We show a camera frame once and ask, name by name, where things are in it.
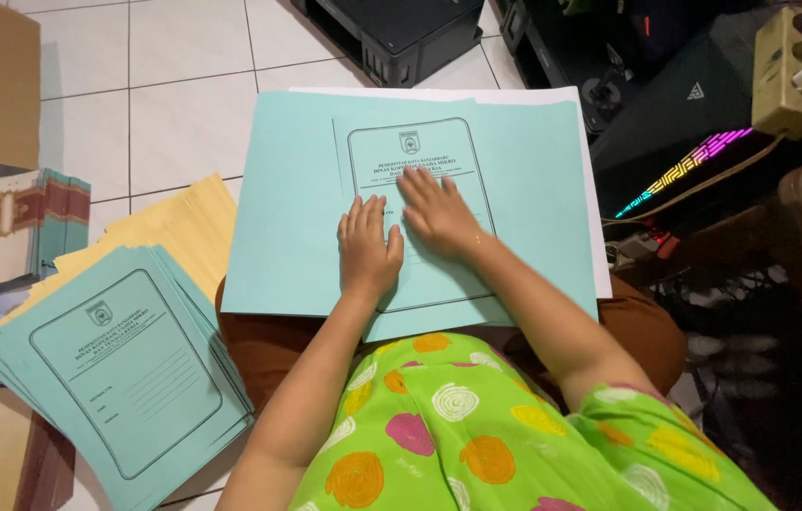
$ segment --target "stack of yellow paper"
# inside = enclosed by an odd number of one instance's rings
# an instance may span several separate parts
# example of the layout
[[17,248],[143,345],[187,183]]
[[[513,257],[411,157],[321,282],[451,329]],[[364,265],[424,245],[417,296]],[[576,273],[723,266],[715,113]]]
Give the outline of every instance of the stack of yellow paper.
[[117,247],[160,245],[214,302],[227,272],[236,221],[236,203],[217,173],[179,194],[113,222],[89,248],[54,260],[57,274],[36,283],[26,301],[0,326],[31,308]]

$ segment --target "child's hand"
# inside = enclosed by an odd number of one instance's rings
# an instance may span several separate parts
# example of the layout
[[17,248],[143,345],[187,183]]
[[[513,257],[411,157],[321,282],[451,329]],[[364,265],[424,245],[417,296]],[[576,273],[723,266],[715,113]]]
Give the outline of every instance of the child's hand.
[[358,195],[350,214],[341,215],[338,224],[343,292],[359,294],[372,302],[395,284],[404,262],[401,227],[392,226],[385,246],[384,207],[384,195],[373,195],[366,203]]
[[425,168],[405,167],[398,186],[407,199],[405,218],[416,235],[439,254],[460,258],[486,235],[451,177],[443,177],[439,186]]

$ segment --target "stack of folders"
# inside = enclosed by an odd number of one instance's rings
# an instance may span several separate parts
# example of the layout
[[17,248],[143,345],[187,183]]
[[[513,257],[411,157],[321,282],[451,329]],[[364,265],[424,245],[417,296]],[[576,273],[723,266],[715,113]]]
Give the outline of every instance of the stack of folders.
[[114,509],[153,509],[252,423],[213,297],[236,204],[217,175],[106,228],[0,321],[0,380]]
[[0,286],[44,278],[85,248],[90,203],[88,183],[53,170],[0,177]]

